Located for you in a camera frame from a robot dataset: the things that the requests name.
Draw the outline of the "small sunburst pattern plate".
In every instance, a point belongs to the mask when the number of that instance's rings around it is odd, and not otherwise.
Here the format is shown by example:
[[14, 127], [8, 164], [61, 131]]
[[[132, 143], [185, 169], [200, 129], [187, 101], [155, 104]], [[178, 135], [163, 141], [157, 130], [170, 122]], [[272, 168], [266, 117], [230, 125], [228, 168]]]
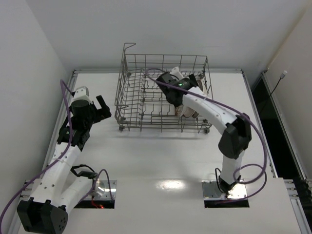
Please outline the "small sunburst pattern plate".
[[183, 111], [183, 106], [182, 105], [178, 106], [178, 107], [175, 107], [175, 116], [176, 117], [182, 116], [183, 115], [182, 111]]

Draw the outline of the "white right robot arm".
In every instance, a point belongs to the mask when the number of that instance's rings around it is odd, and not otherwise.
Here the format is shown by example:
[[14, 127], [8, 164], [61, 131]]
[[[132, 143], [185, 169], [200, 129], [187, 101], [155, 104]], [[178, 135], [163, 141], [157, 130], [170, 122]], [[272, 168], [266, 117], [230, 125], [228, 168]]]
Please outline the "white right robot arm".
[[221, 134], [218, 148], [223, 154], [223, 161], [218, 187], [222, 193], [229, 194], [241, 179], [242, 158], [252, 139], [251, 126], [241, 115], [234, 115], [204, 99], [208, 97], [207, 89], [193, 74], [187, 78], [179, 78], [179, 75], [164, 72], [156, 83], [170, 104], [193, 109]]

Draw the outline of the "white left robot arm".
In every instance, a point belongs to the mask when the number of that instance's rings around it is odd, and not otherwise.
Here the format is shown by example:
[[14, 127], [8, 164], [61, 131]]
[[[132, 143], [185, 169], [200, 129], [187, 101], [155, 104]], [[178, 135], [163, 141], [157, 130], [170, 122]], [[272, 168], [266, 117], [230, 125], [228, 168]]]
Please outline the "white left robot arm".
[[22, 200], [17, 213], [25, 231], [37, 234], [61, 234], [69, 214], [95, 186], [97, 173], [82, 171], [67, 188], [64, 185], [73, 164], [82, 152], [94, 124], [110, 118], [110, 108], [102, 96], [96, 97], [98, 109], [88, 95], [74, 93], [66, 117], [58, 132], [53, 157], [39, 185], [28, 200]]

